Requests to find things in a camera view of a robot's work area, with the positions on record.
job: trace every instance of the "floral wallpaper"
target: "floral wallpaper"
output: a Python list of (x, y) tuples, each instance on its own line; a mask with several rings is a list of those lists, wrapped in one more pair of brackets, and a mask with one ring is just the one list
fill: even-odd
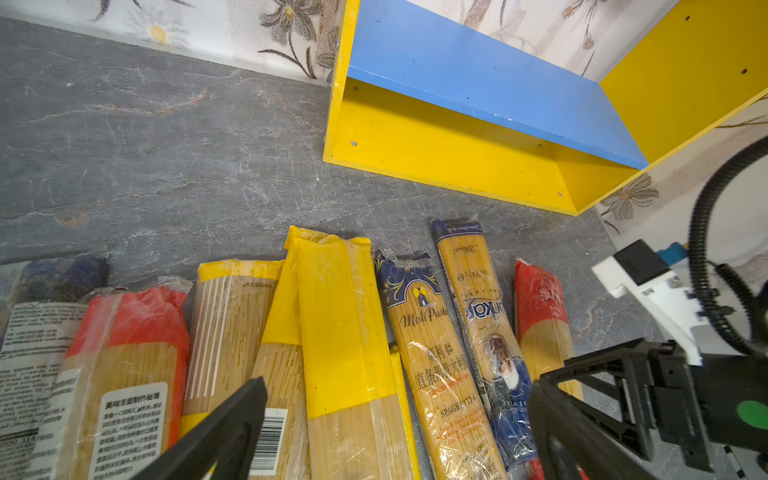
[[(690, 215), (709, 178), (735, 153), (768, 135), (768, 95), (677, 152), (647, 174), (600, 202), (597, 211), (617, 249), (643, 239), (654, 250), (688, 241)], [(726, 188), (717, 201), (707, 239), (707, 256), (728, 263), (754, 293), (768, 280), (768, 202), (764, 200), (768, 157), (757, 161)], [(690, 285), (687, 261), (673, 270)], [(748, 335), (737, 298), (716, 275), (720, 304), (737, 309), (729, 320)], [(703, 350), (731, 353), (709, 326), (697, 327)]]
[[(2, 0), (0, 15), (328, 84), (340, 1)], [(410, 1), (593, 80), (601, 80), (676, 2)]]
[(328, 84), (341, 0), (3, 0), (0, 15)]

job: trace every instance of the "cable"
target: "cable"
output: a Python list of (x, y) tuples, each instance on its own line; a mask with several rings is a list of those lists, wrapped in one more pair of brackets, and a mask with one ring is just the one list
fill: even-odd
[[(765, 318), (757, 316), (752, 293), (746, 292), (746, 295), (749, 296), (747, 298), (745, 292), (741, 290), (737, 291), (737, 295), (746, 311), (747, 319), (750, 321), (752, 339), (742, 337), (730, 324), (726, 318), (726, 310), (717, 303), (714, 291), (710, 287), (710, 278), (707, 274), (707, 234), (717, 198), (736, 175), (766, 155), (768, 155), (768, 136), (744, 148), (715, 172), (704, 185), (696, 200), (694, 212), (690, 218), (688, 234), (690, 280), (693, 284), (694, 294), (710, 324), (718, 335), (735, 350), (744, 355), (759, 357), (766, 356), (766, 352), (768, 352), (768, 342), (766, 341), (768, 339), (760, 338), (763, 331), (768, 328), (764, 325)], [(727, 271), (726, 275), (729, 278), (725, 280), (732, 288), (733, 285), (743, 284), (743, 280), (738, 277), (735, 271)]]

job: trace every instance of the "white label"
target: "white label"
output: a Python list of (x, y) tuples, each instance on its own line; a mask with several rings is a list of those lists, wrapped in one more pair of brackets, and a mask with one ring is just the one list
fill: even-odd
[(20, 478), (87, 305), (17, 303), (0, 350), (0, 480)]
[(264, 423), (253, 452), (250, 463), (250, 475), (271, 476), (277, 473), (277, 459), (280, 457), (280, 446), (283, 444), (283, 433), (286, 431), (286, 409), (265, 409)]
[(127, 480), (160, 456), (167, 397), (166, 382), (101, 397), (88, 480)]
[(72, 410), (74, 388), (79, 376), (80, 369), (70, 369), (59, 373), (56, 377), (51, 397), (41, 412), (35, 449), (32, 451), (24, 478), (54, 477), (58, 449)]

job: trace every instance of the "gray countertop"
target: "gray countertop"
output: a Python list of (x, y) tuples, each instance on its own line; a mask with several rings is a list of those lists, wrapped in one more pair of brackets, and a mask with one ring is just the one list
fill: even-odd
[[(0, 51), (0, 263), (107, 252), (111, 284), (194, 279), (202, 262), (282, 258), (291, 224), (435, 257), (428, 220), (476, 215), (509, 311), (521, 257), (562, 282), (577, 354), (660, 339), (633, 299), (592, 275), (614, 252), (593, 211), (567, 217), (324, 164), (326, 88), (3, 18)], [(669, 445), (648, 468), (713, 477)], [(722, 449), (717, 471), (736, 478)]]

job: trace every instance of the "green sticker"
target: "green sticker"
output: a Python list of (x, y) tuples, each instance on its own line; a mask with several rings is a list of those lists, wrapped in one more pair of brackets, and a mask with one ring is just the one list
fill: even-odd
[(756, 429), (768, 430), (768, 406), (754, 400), (741, 402), (736, 411), (739, 418)]

